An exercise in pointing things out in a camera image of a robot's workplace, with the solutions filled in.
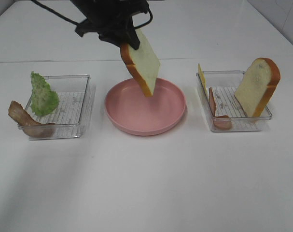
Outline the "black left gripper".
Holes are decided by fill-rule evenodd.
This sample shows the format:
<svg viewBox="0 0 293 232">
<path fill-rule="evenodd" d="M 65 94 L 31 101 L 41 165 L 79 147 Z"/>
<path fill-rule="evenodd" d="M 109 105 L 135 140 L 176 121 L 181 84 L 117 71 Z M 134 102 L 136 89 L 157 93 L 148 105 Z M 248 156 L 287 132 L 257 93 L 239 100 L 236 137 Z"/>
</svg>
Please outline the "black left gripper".
<svg viewBox="0 0 293 232">
<path fill-rule="evenodd" d="M 86 17 L 76 26 L 79 36 L 96 32 L 101 41 L 117 47 L 127 42 L 133 49 L 139 49 L 132 16 L 149 12 L 146 0 L 73 0 L 72 3 Z"/>
</svg>

